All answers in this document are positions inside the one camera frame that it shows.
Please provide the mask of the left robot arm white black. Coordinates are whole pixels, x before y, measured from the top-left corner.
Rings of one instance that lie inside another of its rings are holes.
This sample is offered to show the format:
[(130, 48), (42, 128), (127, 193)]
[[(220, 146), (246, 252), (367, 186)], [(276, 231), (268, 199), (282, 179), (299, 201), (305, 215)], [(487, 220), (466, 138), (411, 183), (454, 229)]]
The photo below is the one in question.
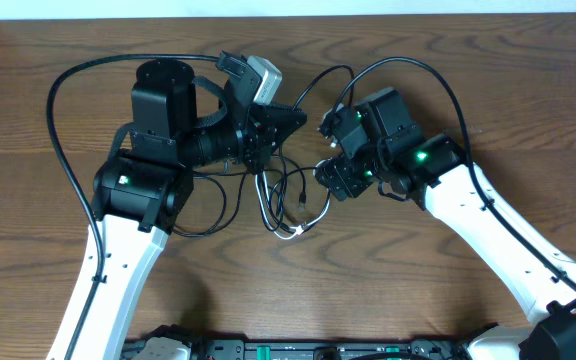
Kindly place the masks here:
[(274, 101), (280, 70), (259, 56), (222, 53), (216, 85), (189, 54), (141, 54), (131, 123), (115, 135), (81, 204), (89, 222), (82, 267), (52, 359), (115, 359), (145, 281), (194, 188), (198, 168), (222, 160), (261, 173), (306, 121)]

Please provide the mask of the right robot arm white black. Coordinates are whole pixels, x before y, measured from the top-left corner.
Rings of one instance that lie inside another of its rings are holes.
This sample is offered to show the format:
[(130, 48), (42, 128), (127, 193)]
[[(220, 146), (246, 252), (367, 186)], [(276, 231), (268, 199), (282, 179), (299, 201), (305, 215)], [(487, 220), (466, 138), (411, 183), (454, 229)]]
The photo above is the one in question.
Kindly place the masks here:
[(341, 149), (315, 170), (337, 200), (388, 186), (386, 197), (415, 202), (462, 237), (519, 304), (529, 328), (494, 325), (457, 358), (576, 359), (576, 262), (502, 198), (463, 147), (445, 134), (425, 138), (392, 88), (334, 106), (319, 131)]

